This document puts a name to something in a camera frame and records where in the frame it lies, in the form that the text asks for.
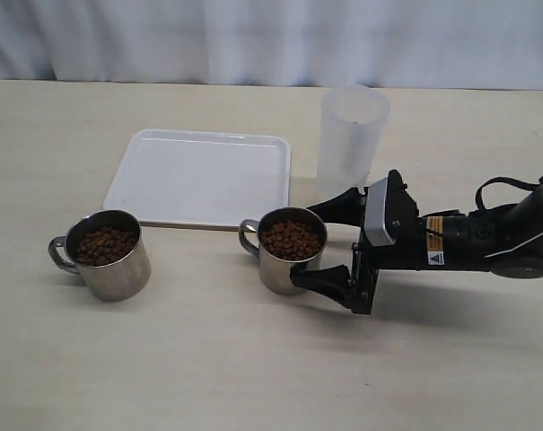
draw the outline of dry pet food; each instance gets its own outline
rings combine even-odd
[[[77,249],[77,261],[88,267],[109,265],[126,256],[136,243],[134,232],[104,227],[85,235]]]
[[[276,223],[261,233],[263,246],[283,260],[306,260],[322,248],[319,236],[300,222]]]

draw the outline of white plastic cup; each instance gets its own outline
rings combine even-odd
[[[320,200],[365,185],[389,112],[389,99],[360,84],[344,85],[323,96],[317,167]]]

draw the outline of metal cup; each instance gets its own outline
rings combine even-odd
[[[261,233],[266,232],[278,222],[300,222],[308,225],[319,235],[322,244],[321,249],[308,259],[283,260],[279,259],[265,248],[261,241]],[[252,244],[246,237],[246,233],[256,233],[259,246]],[[258,259],[258,274],[263,284],[278,295],[300,295],[306,292],[291,281],[291,269],[297,265],[308,270],[320,268],[320,259],[327,243],[327,227],[323,221],[306,208],[283,207],[271,211],[256,220],[243,220],[239,228],[239,242],[241,246]]]
[[[122,259],[109,265],[90,267],[81,264],[76,260],[81,240],[87,233],[103,227],[135,233],[136,245]],[[57,247],[64,248],[70,261],[60,256]],[[120,210],[100,211],[81,219],[66,236],[58,236],[49,243],[48,253],[58,268],[82,276],[90,292],[102,301],[123,301],[134,296],[144,288],[151,275],[141,225],[135,217]]]

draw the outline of warning label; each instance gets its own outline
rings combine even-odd
[[[426,254],[429,265],[444,265],[442,217],[426,218]]]

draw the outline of table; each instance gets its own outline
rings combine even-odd
[[[355,316],[268,292],[236,233],[146,227],[152,278],[123,303],[49,260],[142,128],[282,136],[313,203],[325,91],[0,81],[0,430],[543,430],[543,280],[384,273]],[[543,92],[381,91],[371,178],[398,169],[423,212],[543,174]],[[355,232],[330,235],[347,263]]]

